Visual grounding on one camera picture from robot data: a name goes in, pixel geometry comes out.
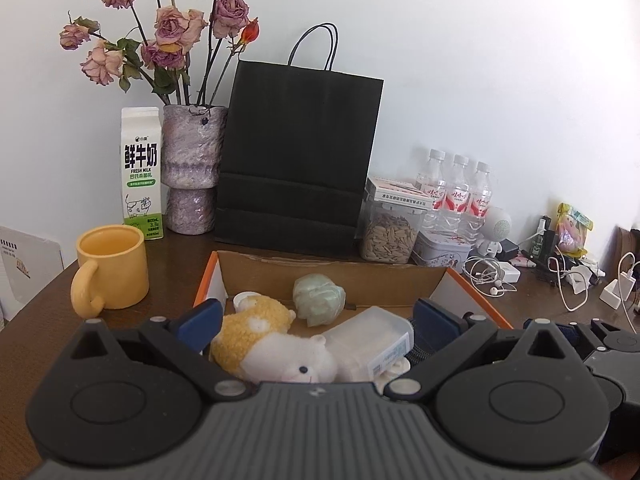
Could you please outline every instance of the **snack package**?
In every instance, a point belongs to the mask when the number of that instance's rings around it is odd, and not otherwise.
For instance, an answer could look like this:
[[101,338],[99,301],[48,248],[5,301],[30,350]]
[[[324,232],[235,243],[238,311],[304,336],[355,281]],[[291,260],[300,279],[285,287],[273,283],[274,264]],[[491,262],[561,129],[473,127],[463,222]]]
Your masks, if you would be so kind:
[[564,202],[558,206],[556,233],[559,238],[558,249],[562,254],[574,258],[584,256],[587,253],[584,249],[587,231],[592,229],[593,222],[576,208]]

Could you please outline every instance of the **screw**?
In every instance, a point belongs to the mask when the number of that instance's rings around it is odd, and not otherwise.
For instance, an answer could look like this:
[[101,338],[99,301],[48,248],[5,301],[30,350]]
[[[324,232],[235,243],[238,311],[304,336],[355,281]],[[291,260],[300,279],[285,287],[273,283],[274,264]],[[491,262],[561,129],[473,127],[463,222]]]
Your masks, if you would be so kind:
[[246,386],[244,386],[244,383],[236,381],[235,379],[228,379],[216,384],[214,390],[223,397],[237,397],[245,393]]
[[420,391],[420,383],[413,379],[396,379],[389,384],[391,391],[398,395],[413,395]]

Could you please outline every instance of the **flower vase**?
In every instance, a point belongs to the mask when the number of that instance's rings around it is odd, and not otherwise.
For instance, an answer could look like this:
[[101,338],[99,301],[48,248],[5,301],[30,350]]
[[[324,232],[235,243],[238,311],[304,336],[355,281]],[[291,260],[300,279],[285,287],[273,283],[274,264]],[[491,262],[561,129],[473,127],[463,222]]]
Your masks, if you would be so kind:
[[162,183],[170,188],[164,222],[171,231],[199,235],[213,229],[226,112],[225,107],[164,107]]

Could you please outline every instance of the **plastic bag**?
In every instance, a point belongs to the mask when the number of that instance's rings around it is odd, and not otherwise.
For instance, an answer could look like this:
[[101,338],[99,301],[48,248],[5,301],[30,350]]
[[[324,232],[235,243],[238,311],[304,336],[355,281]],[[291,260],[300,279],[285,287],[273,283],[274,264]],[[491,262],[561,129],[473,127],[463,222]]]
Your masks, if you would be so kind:
[[328,325],[344,308],[347,295],[324,274],[308,274],[293,285],[293,303],[307,326]]
[[564,202],[558,206],[558,249],[566,256],[580,258],[587,251],[584,243],[587,239],[587,231],[593,229],[593,222],[577,209]]

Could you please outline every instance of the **small bottle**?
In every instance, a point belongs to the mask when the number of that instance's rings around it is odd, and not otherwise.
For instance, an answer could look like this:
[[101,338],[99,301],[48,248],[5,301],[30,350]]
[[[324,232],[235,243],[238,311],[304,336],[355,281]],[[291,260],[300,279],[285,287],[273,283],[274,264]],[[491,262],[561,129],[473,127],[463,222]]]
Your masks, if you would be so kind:
[[[544,234],[546,230],[549,229],[550,225],[551,218],[549,218],[548,216],[543,216],[540,219],[540,222],[538,222],[538,230],[536,232]],[[531,249],[529,253],[534,258],[540,258],[540,254],[542,254],[542,242],[544,238],[543,234],[536,234],[536,236],[534,236],[533,240],[531,241]]]
[[484,225],[484,215],[494,193],[489,180],[491,167],[478,162],[478,169],[471,179],[469,204],[460,225],[460,235],[470,244],[476,243],[479,230]]
[[442,161],[445,153],[439,150],[431,150],[429,161],[424,173],[419,173],[415,179],[415,187],[421,190],[426,196],[433,200],[433,206],[424,215],[422,222],[423,231],[431,231],[436,227],[438,212],[444,202],[446,192],[444,172],[442,171]]
[[465,178],[467,164],[469,159],[466,156],[456,155],[453,158],[453,168],[447,180],[447,192],[438,215],[436,230],[440,233],[456,234],[460,227],[462,213],[469,199],[469,184]]

